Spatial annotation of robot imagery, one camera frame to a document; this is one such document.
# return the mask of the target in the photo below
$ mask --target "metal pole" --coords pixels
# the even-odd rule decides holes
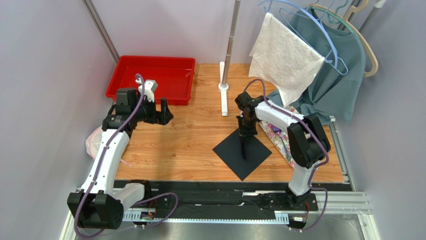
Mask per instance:
[[[231,23],[231,30],[229,33],[228,48],[226,50],[225,67],[223,69],[222,82],[220,83],[222,86],[226,86],[228,84],[227,83],[228,71],[230,70],[232,47],[234,44],[235,28],[237,26],[238,13],[240,11],[240,3],[241,3],[241,0],[235,0],[235,4],[233,6],[232,23]]]
[[[358,7],[360,4],[361,4],[361,2],[362,2],[363,0],[352,0],[352,3],[350,4],[350,6],[349,7],[351,7],[351,6],[354,6],[354,7]],[[352,21],[352,19],[354,18],[354,16],[355,16],[355,13],[354,12],[351,12],[350,13],[350,15],[349,15],[349,18],[347,19],[347,21],[348,22],[351,22]],[[338,28],[337,28],[338,30],[341,30],[341,31],[344,31],[345,29],[346,29],[346,27],[342,24],[342,23],[340,23],[339,25],[338,25]]]
[[[104,24],[102,23],[101,17],[99,16],[98,11],[95,8],[95,5],[93,4],[92,0],[81,0],[89,13],[89,16],[91,17],[94,25],[96,26],[97,30],[99,31],[99,34],[103,40],[103,42],[106,45],[106,48],[108,49],[109,54],[111,55],[112,60],[117,65],[117,62],[119,61],[120,55],[117,52],[116,47],[113,44],[113,41],[111,40],[110,36],[108,35],[107,30],[105,29]]]
[[[371,10],[371,12],[368,14],[367,18],[365,19],[364,23],[359,28],[359,32],[360,33],[362,33],[363,30],[364,30],[364,28],[366,28],[370,24],[371,20],[374,18],[374,16],[379,11],[379,9],[380,8],[373,7],[373,9]]]

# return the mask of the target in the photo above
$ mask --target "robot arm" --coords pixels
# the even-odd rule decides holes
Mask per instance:
[[[311,192],[309,181],[312,171],[325,156],[311,137],[306,138],[306,130],[293,116],[302,119],[308,125],[328,152],[331,148],[330,142],[320,120],[314,114],[304,116],[275,106],[280,108],[281,111],[278,111],[269,106],[269,104],[273,105],[272,101],[268,100],[269,104],[267,104],[263,96],[252,98],[247,92],[238,95],[235,102],[241,110],[241,115],[237,118],[243,158],[245,156],[245,143],[258,133],[256,131],[257,122],[267,121],[288,134],[291,156],[297,163],[286,189],[288,204],[292,208],[302,206]]]
[[[147,80],[144,82],[144,87],[144,96],[141,96],[139,92],[142,91],[142,88],[139,91],[130,87],[117,90],[116,105],[111,108],[102,122],[104,132],[99,149],[104,149],[116,130],[130,117],[140,98],[143,98],[142,103],[123,130],[110,141],[104,155],[102,156],[103,151],[98,152],[80,192],[72,192],[68,196],[67,204],[74,217],[76,217],[79,205],[82,204],[79,218],[76,219],[80,228],[117,229],[123,220],[123,213],[128,208],[137,201],[151,197],[151,187],[148,181],[128,183],[121,191],[113,194],[114,179],[120,159],[138,122],[166,125],[173,119],[165,98],[161,99],[161,111],[156,111],[154,91],[157,83]],[[96,172],[98,172],[96,182],[85,201],[81,202]]]

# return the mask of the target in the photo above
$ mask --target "white cloth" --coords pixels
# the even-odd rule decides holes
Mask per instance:
[[[269,12],[250,56],[248,76],[274,84],[284,107],[299,99],[324,63],[323,56]]]

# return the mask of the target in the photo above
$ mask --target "white plastic bag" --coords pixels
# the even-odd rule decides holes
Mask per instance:
[[[92,159],[95,159],[98,155],[99,148],[101,147],[102,140],[102,127],[98,127],[90,136],[86,139],[86,152]],[[120,159],[120,162],[131,167],[132,165],[123,159]]]

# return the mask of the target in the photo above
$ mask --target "blue hanger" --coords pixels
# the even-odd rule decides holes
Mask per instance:
[[[311,5],[314,5],[314,4],[317,4],[318,2],[319,2],[320,0],[317,0],[315,3],[312,3],[312,4],[309,4],[307,7],[306,7],[306,11],[308,11],[308,9],[311,7]],[[324,11],[323,10],[323,14],[322,14],[322,16],[320,16],[319,18],[316,18],[316,20],[318,20],[318,21],[320,21],[320,23],[321,23],[321,25],[322,25],[322,28],[324,28],[324,25],[323,25],[323,22],[322,22],[322,20],[323,20],[323,18],[324,18],[324,16],[327,14],[328,16],[328,18],[330,17],[330,12],[329,12],[329,10],[330,10],[330,8],[335,4],[335,1],[336,0],[333,0],[333,2],[331,3],[331,5]],[[341,6],[339,6],[338,8],[337,8],[337,10],[336,11],[338,11],[339,9],[341,9],[341,8],[344,8],[345,6],[346,6],[346,4],[344,4],[344,5],[341,5]],[[306,15],[302,15],[302,14],[299,14],[299,13],[297,13],[297,12],[294,12],[294,11],[292,11],[292,12],[289,12],[287,9],[285,9],[285,8],[280,8],[279,9],[279,15],[288,23],[288,25],[290,25],[290,23],[287,21],[287,19],[285,18],[285,17],[283,17],[283,15],[281,14],[281,10],[284,10],[284,11],[286,11],[289,15],[291,15],[291,14],[294,14],[294,15],[297,15],[297,16],[300,16],[300,17],[302,17],[302,18],[306,18],[306,19],[311,19],[311,17],[308,17],[308,16],[306,16]]]
[[[337,51],[337,49],[336,49],[336,47],[334,46],[334,44],[333,44],[333,42],[332,42],[332,40],[330,39],[330,36],[329,36],[329,34],[326,32],[326,29],[324,28],[324,26],[323,26],[323,24],[322,24],[322,22],[321,21],[319,21],[319,19],[316,19],[314,16],[312,16],[312,14],[310,14],[308,11],[306,11],[304,8],[302,8],[301,6],[299,6],[299,5],[297,5],[297,4],[295,4],[295,3],[293,3],[293,2],[291,2],[291,1],[287,1],[287,0],[264,0],[264,1],[262,1],[262,2],[260,2],[259,4],[258,4],[258,6],[260,6],[261,4],[263,4],[264,2],[270,2],[269,3],[269,6],[268,6],[268,8],[266,7],[266,6],[264,6],[263,7],[263,9],[264,9],[264,11],[267,13],[267,12],[269,12],[269,10],[271,10],[271,6],[272,6],[272,2],[280,2],[280,3],[285,3],[285,4],[288,4],[288,5],[291,5],[291,6],[293,6],[293,7],[295,7],[295,8],[297,8],[297,9],[299,9],[302,13],[304,13],[306,16],[302,16],[302,17],[304,17],[304,18],[309,18],[309,19],[311,19],[311,20],[313,20],[313,22],[320,28],[320,30],[322,31],[322,33],[324,33],[324,36],[325,36],[325,38],[327,39],[327,41],[328,41],[328,43],[330,44],[330,47],[331,47],[331,51],[327,54],[327,56],[325,57],[325,60],[324,60],[324,62],[326,62],[326,63],[328,63],[328,64],[330,64],[339,74],[341,74],[341,75],[346,75],[346,74],[348,74],[348,67],[346,66],[346,64],[345,64],[345,62],[340,58],[340,57],[338,57],[338,51]],[[289,14],[295,14],[295,15],[298,15],[298,16],[301,16],[300,14],[298,14],[298,13],[295,13],[295,12],[289,12],[289,11],[287,11],[286,9],[284,9],[284,8],[281,8],[280,10],[279,10],[279,14],[281,15],[281,17],[288,23],[288,25],[293,29],[293,31],[295,32],[295,33],[297,33],[297,35],[302,39],[302,40],[304,40],[311,48],[312,48],[312,46],[293,28],[293,26],[287,21],[287,19],[285,18],[285,17],[283,17],[283,15],[282,15],[282,12],[281,12],[281,10],[284,10],[284,11],[286,11],[287,13],[289,13]],[[325,15],[326,15],[326,13],[327,13],[327,11],[320,17],[320,19],[322,19]],[[327,59],[329,56],[330,56],[330,54],[331,53],[333,53],[333,56],[334,56],[334,59],[336,60],[336,61],[334,61],[334,63],[333,63],[333,60],[330,60],[330,59]],[[344,65],[344,68],[345,68],[345,73],[342,73],[342,72],[340,72],[340,70],[338,70],[338,64],[339,64],[339,60],[343,63],[343,65]]]

